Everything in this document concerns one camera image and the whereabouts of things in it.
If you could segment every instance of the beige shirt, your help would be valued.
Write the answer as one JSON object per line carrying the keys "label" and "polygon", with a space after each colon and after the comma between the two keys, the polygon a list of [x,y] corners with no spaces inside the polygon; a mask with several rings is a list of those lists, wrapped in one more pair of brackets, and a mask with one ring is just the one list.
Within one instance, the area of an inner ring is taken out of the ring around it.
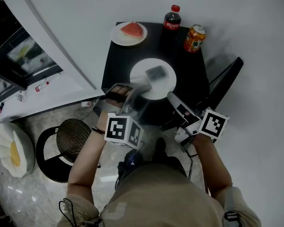
{"label": "beige shirt", "polygon": [[[243,227],[259,227],[260,220],[246,205],[241,191],[233,187],[233,209]],[[224,194],[216,199],[192,184],[178,171],[160,164],[142,166],[120,183],[108,205],[99,215],[95,206],[76,194],[66,198],[73,203],[77,226],[101,218],[105,227],[222,227]],[[71,206],[66,215],[72,220]],[[71,227],[62,217],[58,227]]]}

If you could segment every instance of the cable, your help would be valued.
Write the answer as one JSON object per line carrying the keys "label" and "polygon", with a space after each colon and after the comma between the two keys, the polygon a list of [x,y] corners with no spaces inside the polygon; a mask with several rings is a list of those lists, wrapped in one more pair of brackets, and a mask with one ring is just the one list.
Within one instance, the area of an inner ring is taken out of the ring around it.
{"label": "cable", "polygon": [[[74,220],[74,223],[75,223],[75,226],[72,224],[72,222],[70,221],[70,219],[62,212],[62,210],[61,210],[61,203],[63,202],[63,203],[65,203],[65,200],[68,200],[69,202],[71,202],[71,211],[72,211],[72,219]],[[63,199],[63,201],[60,201],[59,202],[59,210],[60,210],[60,212],[64,215],[64,217],[66,217],[67,218],[67,220],[70,222],[70,224],[71,224],[71,226],[72,227],[77,227],[77,223],[76,223],[76,219],[75,219],[75,214],[74,214],[74,207],[73,207],[73,205],[72,205],[72,201],[70,201],[69,199]]]}
{"label": "cable", "polygon": [[186,150],[185,152],[188,155],[188,157],[190,158],[190,168],[189,168],[189,173],[188,173],[188,179],[190,180],[192,169],[193,169],[193,164],[194,164],[193,158],[196,157],[198,154],[190,155],[188,150]]}

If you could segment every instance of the bracelet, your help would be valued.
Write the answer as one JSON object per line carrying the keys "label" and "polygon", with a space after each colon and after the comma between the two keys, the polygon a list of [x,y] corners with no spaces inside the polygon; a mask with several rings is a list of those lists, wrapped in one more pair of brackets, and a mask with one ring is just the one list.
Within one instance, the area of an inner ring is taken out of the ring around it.
{"label": "bracelet", "polygon": [[92,131],[97,132],[98,134],[102,134],[105,135],[105,131],[99,130],[98,128],[96,128],[95,126],[93,126],[91,128]]}

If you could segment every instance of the orange can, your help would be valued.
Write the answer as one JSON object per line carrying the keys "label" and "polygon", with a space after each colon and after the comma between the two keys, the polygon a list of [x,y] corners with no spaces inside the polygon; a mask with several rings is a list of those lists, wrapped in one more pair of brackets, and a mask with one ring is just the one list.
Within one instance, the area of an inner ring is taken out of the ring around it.
{"label": "orange can", "polygon": [[206,30],[201,25],[192,26],[184,41],[184,49],[196,53],[206,38]]}

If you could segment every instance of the red bottle cap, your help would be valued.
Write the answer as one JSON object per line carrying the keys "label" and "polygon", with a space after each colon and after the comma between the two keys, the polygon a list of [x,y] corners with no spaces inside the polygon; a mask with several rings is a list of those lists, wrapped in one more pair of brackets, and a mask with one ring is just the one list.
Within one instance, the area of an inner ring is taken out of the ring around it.
{"label": "red bottle cap", "polygon": [[180,7],[178,5],[172,5],[171,6],[171,11],[173,12],[179,12],[180,11]]}

